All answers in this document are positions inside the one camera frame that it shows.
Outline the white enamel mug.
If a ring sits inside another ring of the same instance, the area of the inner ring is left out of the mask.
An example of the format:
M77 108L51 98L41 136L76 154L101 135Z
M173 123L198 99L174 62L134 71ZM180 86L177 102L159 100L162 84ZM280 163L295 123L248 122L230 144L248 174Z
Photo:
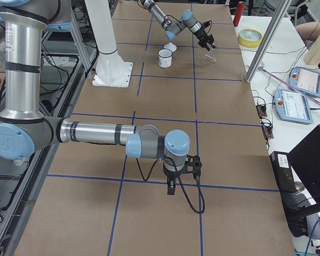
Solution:
M172 64L173 52L169 49L161 49L158 51L158 64L162 68L169 68Z

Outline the black monitor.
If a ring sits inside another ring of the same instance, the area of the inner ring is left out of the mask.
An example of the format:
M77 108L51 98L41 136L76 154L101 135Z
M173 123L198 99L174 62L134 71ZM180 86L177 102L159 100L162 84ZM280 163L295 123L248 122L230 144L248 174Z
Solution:
M320 124L289 152L288 160L312 197L320 199Z

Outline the yellow tape roll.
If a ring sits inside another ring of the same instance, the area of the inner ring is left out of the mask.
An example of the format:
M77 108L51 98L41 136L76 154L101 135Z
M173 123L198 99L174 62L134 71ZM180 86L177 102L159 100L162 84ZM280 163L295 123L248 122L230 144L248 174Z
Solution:
M238 43L246 48L256 48L260 45L263 35L255 29L242 29L237 36Z

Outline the near teach pendant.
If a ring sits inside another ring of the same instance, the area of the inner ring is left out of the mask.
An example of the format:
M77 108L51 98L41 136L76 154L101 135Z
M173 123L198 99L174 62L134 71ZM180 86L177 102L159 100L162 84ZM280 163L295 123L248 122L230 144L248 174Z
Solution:
M277 89L274 94L276 112L280 119L300 124L312 124L307 99L298 92Z

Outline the black computer box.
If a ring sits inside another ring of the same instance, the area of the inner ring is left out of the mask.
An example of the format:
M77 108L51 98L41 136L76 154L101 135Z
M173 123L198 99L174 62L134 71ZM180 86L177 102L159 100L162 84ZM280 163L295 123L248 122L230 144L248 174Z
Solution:
M297 190L287 153L273 151L270 160L280 192L295 193Z

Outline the far teach pendant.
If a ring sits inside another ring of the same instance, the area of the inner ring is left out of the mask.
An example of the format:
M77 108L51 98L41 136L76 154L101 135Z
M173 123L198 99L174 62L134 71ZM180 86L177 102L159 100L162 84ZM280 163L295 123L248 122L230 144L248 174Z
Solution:
M289 83L310 96L320 96L320 72L295 67L290 71Z

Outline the red cardboard tube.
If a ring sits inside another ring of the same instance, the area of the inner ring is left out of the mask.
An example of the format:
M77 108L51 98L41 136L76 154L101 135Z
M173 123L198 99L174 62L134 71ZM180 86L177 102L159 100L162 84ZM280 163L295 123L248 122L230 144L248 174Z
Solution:
M237 8L236 8L236 12L234 15L234 19L233 19L233 25L234 27L237 27L239 24L239 21L241 19L241 16L243 14L245 8L245 2L244 1L239 1L237 4Z

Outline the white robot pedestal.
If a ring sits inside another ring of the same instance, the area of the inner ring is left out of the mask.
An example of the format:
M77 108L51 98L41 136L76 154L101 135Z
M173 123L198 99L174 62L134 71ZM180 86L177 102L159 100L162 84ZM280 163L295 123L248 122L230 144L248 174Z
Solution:
M108 1L86 0L85 5L99 53L93 85L127 88L133 63L118 53Z

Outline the clear plastic funnel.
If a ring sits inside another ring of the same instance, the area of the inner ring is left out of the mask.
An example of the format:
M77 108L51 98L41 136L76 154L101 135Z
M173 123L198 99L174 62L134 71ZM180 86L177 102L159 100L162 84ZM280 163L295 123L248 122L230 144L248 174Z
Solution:
M203 59L206 60L206 61L209 61L211 63L216 63L217 62L215 56L211 52L205 53L203 55Z

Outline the white ceramic lid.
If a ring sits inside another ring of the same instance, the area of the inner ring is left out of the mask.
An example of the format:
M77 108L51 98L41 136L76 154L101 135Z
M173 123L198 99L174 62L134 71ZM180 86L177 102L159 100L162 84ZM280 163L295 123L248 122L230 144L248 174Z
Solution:
M172 53L174 53L177 50L177 46L171 42L165 44L163 48L170 50Z

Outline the teach pendant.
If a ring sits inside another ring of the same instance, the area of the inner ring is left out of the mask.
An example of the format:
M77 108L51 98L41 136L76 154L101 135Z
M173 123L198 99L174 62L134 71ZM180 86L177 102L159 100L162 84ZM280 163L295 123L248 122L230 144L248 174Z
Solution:
M277 89L274 94L276 112L280 119L300 124L312 124L307 99L298 92Z
M290 71L289 83L310 96L320 96L320 72L295 67Z

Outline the aluminium frame post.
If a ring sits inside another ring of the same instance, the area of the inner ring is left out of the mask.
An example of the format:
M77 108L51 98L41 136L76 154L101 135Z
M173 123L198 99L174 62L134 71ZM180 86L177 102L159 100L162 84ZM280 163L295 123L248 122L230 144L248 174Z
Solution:
M264 34L262 41L258 47L258 50L257 50L256 54L254 55L254 58L250 64L250 67L246 73L245 81L247 83L250 83L252 78L254 77L255 72L257 71L257 69L259 67L260 61L263 59L263 57L267 51L267 48L268 48L273 36L275 35L275 33L281 23L281 20L283 19L285 13L287 12L290 4L291 4L290 0L284 0L279 3L273 17L271 18L270 23L265 31L265 34Z

